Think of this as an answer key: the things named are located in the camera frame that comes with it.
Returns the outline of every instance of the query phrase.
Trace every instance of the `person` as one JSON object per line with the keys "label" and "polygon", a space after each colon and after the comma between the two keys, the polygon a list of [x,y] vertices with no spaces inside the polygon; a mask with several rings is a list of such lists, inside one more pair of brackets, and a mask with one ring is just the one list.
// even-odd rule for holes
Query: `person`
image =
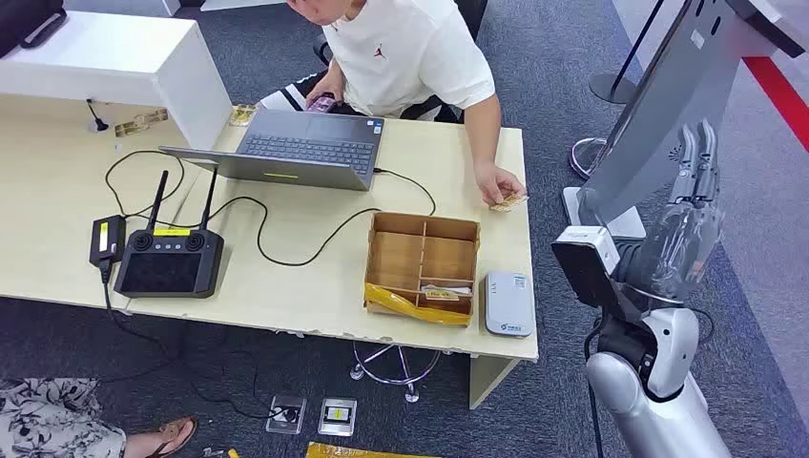
{"label": "person", "polygon": [[[486,58],[452,0],[287,0],[322,26],[334,57],[328,70],[261,102],[301,110],[323,94],[333,113],[408,117],[432,95],[464,110],[475,178],[489,204],[526,188],[495,164],[500,102]],[[434,119],[438,110],[421,114]]]}
{"label": "person", "polygon": [[197,430],[185,417],[127,435],[98,419],[93,379],[0,380],[0,458],[160,458]]}

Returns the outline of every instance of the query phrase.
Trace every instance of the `white t-shirt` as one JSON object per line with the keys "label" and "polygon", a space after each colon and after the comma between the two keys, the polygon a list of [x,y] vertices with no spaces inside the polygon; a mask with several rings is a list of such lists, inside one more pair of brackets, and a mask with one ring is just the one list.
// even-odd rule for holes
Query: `white t-shirt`
{"label": "white t-shirt", "polygon": [[344,100],[366,115],[398,116],[433,94],[466,109],[494,94],[452,0],[367,0],[353,20],[323,32],[345,75]]}

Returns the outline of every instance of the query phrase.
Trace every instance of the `jordan logo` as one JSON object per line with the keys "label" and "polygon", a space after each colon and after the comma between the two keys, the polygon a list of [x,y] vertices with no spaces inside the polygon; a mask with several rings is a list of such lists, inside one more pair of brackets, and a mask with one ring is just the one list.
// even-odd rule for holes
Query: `jordan logo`
{"label": "jordan logo", "polygon": [[380,46],[377,47],[377,51],[374,52],[374,57],[381,57],[382,59],[387,60],[387,57],[382,54],[382,43],[380,43]]}

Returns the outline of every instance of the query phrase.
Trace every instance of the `laptop trackpad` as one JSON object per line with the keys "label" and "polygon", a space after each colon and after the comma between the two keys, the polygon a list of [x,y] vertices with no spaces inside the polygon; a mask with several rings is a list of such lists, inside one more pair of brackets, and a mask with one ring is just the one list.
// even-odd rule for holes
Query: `laptop trackpad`
{"label": "laptop trackpad", "polygon": [[306,129],[307,138],[328,137],[340,139],[356,138],[354,130],[360,123],[357,119],[337,119],[327,116],[312,116]]}

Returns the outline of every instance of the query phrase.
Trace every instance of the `smartphone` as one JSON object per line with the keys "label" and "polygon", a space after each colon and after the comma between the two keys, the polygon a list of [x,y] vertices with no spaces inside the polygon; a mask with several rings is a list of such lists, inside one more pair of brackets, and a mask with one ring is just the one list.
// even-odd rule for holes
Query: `smartphone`
{"label": "smartphone", "polygon": [[315,99],[315,101],[312,102],[312,105],[309,105],[309,108],[307,108],[306,111],[317,113],[329,113],[332,107],[334,107],[335,103],[337,103],[337,100],[334,99],[334,95],[332,93],[324,93],[321,94],[320,97]]}

